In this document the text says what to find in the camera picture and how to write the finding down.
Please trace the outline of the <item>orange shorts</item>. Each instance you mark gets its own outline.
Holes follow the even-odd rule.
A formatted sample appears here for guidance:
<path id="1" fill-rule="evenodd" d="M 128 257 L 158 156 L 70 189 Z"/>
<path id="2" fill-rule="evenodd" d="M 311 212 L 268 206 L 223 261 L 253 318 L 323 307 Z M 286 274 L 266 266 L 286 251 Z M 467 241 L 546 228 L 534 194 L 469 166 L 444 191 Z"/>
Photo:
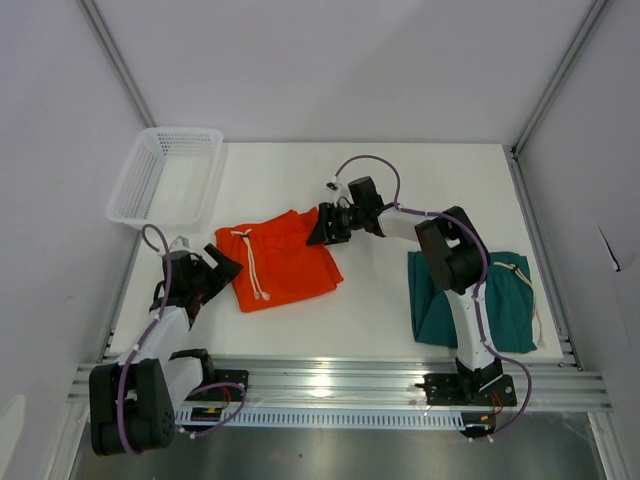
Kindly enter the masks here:
<path id="1" fill-rule="evenodd" d="M 315 298 L 337 289 L 343 276 L 328 249 L 307 244 L 318 209 L 289 210 L 262 223 L 223 227 L 216 247 L 242 265 L 232 281 L 239 309 L 252 313 Z"/>

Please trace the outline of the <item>green shorts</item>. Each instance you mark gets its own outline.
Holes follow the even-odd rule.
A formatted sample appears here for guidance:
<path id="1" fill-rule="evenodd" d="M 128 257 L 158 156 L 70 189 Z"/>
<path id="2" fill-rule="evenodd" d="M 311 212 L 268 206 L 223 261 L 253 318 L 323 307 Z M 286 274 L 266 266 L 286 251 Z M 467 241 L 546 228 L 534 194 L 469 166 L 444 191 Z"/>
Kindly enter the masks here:
<path id="1" fill-rule="evenodd" d="M 407 272 L 414 340 L 455 349 L 457 336 L 450 303 L 432 278 L 422 253 L 407 254 Z M 510 251 L 490 254 L 486 309 L 495 349 L 519 354 L 537 349 L 537 303 L 525 256 Z"/>

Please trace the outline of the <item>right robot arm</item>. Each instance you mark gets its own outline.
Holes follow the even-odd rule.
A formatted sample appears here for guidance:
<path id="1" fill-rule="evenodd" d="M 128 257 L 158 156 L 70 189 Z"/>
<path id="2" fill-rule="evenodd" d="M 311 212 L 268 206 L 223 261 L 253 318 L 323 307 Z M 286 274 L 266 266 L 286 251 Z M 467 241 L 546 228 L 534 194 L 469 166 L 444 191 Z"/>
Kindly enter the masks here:
<path id="1" fill-rule="evenodd" d="M 352 181 L 348 190 L 350 199 L 344 204 L 334 200 L 318 206 L 307 243 L 346 243 L 356 230 L 417 242 L 431 278 L 447 295 L 452 311 L 458 395 L 468 403 L 481 402 L 491 394 L 503 370 L 486 310 L 489 253 L 466 212 L 454 206 L 427 213 L 397 202 L 386 203 L 369 177 Z"/>

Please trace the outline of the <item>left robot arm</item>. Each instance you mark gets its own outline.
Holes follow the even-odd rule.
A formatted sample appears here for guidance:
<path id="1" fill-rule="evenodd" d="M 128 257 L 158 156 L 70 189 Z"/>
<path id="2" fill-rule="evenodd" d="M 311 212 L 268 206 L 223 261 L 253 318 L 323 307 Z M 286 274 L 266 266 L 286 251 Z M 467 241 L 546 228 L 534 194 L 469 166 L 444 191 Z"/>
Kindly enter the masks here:
<path id="1" fill-rule="evenodd" d="M 217 373 L 206 350 L 184 347 L 201 308 L 241 273 L 241 264 L 213 244 L 202 254 L 172 246 L 163 262 L 147 326 L 115 362 L 89 376 L 91 444 L 99 456 L 168 447 L 189 399 L 218 390 L 226 402 L 246 401 L 244 379 Z"/>

